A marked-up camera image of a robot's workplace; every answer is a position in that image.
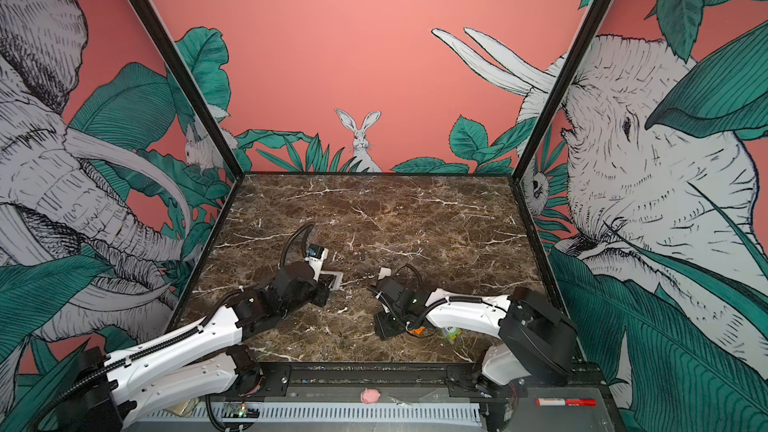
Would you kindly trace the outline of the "white red remote control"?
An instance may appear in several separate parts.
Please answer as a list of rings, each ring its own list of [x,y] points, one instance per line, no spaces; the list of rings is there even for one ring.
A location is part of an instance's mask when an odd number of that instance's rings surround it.
[[[338,271],[321,271],[319,281],[330,291],[337,291],[343,282],[343,273]]]

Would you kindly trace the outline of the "white battery cover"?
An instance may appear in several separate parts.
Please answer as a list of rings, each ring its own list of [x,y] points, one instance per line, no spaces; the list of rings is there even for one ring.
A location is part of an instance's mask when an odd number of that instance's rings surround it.
[[[387,267],[381,267],[379,274],[378,274],[378,280],[382,280],[386,277],[390,277],[392,275],[392,270]]]

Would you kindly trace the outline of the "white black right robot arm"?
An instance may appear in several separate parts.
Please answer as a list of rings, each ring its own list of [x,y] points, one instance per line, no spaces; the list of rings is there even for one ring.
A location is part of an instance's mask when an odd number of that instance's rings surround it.
[[[382,340],[421,336],[430,329],[468,330],[501,341],[481,359],[480,375],[487,381],[501,386],[534,377],[564,386],[571,377],[577,327],[534,290],[518,286],[508,295],[462,295],[441,288],[414,290],[391,277],[367,289],[383,306],[374,315]]]

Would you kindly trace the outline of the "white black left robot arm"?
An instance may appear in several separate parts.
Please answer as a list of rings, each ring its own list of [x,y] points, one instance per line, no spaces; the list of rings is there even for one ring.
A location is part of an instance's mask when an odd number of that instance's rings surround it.
[[[28,425],[30,431],[122,431],[196,397],[249,397],[269,381],[245,340],[306,304],[324,306],[336,273],[319,259],[281,267],[265,286],[240,288],[190,325],[107,355],[79,359],[72,379]]]

